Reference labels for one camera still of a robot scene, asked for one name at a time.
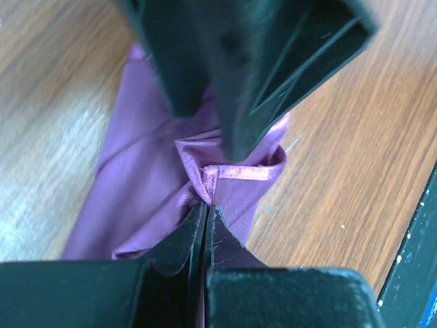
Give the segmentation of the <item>purple cloth napkin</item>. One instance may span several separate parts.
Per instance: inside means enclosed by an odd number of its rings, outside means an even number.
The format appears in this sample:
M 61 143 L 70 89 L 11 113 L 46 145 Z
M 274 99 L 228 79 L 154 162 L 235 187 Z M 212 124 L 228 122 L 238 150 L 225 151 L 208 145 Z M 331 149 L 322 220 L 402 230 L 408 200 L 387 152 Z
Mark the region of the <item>purple cloth napkin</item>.
M 64 260 L 139 256 L 163 240 L 200 201 L 218 206 L 245 243 L 261 197 L 282 173 L 282 117 L 249 157 L 223 154 L 212 92 L 189 119 L 172 116 L 149 56 L 128 54 L 93 185 L 64 248 Z

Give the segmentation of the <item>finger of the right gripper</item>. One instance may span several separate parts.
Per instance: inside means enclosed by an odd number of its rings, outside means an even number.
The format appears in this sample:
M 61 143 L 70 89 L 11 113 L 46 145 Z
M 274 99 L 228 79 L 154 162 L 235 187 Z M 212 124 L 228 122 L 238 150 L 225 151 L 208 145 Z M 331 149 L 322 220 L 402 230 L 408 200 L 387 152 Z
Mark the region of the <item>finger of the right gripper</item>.
M 178 118 L 193 117 L 213 81 L 202 39 L 206 1 L 116 1 L 150 56 L 165 100 Z
M 227 159 L 245 160 L 377 28 L 363 1 L 203 1 L 201 43 Z

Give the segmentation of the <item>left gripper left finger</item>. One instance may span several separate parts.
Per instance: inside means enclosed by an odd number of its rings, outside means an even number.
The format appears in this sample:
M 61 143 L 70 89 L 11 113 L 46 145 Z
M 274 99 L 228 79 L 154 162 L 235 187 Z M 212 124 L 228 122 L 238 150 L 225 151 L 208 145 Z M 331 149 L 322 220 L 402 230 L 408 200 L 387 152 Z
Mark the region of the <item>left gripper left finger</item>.
M 137 327 L 195 327 L 208 207 L 194 205 L 182 224 L 142 256 Z

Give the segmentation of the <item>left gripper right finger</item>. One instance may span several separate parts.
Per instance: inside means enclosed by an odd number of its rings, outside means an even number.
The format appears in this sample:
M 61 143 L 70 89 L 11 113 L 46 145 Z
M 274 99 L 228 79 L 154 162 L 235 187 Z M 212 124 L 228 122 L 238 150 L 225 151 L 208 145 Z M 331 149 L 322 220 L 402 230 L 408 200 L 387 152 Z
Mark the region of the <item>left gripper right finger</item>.
M 208 211 L 203 261 L 205 326 L 260 327 L 268 267 L 229 231 L 218 206 Z

